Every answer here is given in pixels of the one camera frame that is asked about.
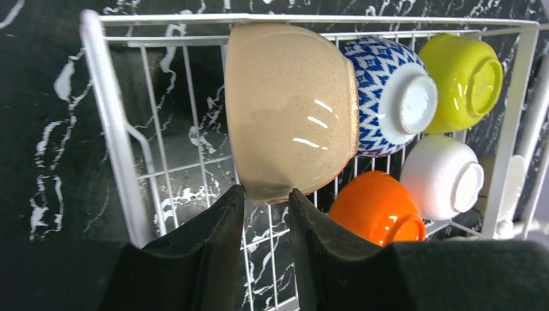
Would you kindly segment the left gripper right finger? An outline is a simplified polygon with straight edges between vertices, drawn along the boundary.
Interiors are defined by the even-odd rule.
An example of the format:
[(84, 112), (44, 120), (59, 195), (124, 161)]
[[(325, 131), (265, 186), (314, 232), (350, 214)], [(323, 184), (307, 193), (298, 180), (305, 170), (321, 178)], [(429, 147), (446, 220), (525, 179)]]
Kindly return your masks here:
[(525, 240), (381, 247), (289, 194), (301, 310), (547, 310), (548, 249)]

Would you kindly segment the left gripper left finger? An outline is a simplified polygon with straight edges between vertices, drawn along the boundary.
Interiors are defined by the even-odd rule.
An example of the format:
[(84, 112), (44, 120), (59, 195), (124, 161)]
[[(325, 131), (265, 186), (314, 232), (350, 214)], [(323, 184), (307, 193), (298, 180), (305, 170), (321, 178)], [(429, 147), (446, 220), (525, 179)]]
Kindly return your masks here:
[(99, 310), (233, 310), (244, 209), (233, 185), (170, 233), (124, 246)]

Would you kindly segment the cream bowl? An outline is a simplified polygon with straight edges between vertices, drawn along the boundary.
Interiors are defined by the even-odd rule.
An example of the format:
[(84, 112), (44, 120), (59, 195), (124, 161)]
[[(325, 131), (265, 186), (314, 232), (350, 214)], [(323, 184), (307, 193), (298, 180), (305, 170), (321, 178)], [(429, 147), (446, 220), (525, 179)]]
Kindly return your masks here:
[(224, 86), (236, 171), (256, 205), (319, 190), (357, 153), (354, 68), (320, 34), (281, 23), (235, 26)]
[(328, 216), (379, 246), (425, 240), (425, 224), (409, 192), (391, 175), (378, 170), (352, 179), (336, 197)]

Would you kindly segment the white bowl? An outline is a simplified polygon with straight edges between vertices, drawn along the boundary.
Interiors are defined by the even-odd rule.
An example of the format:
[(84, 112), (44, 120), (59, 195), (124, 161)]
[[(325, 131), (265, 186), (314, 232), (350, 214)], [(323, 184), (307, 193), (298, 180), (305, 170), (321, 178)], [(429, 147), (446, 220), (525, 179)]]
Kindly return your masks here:
[(434, 134), (425, 136), (411, 149), (399, 181), (422, 218), (444, 221), (474, 207), (484, 185), (484, 169), (469, 146)]

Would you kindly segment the red patterned bowl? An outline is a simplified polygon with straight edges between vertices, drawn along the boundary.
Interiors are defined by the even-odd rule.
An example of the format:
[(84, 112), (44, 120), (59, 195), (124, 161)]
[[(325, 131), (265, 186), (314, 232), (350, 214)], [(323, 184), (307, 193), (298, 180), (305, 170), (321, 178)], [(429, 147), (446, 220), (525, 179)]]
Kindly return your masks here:
[(359, 157), (384, 157), (407, 146), (432, 122), (438, 90), (409, 47), (376, 37), (343, 49), (355, 69), (359, 101)]

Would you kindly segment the yellow-green bowl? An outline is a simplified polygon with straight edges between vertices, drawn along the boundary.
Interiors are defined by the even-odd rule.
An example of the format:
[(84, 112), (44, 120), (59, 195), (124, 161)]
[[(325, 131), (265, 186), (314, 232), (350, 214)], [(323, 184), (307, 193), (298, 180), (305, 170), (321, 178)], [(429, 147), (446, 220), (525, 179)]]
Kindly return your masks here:
[(466, 130), (494, 108), (503, 68), (491, 45), (478, 38), (439, 34), (419, 56), (438, 90), (438, 107), (425, 133)]

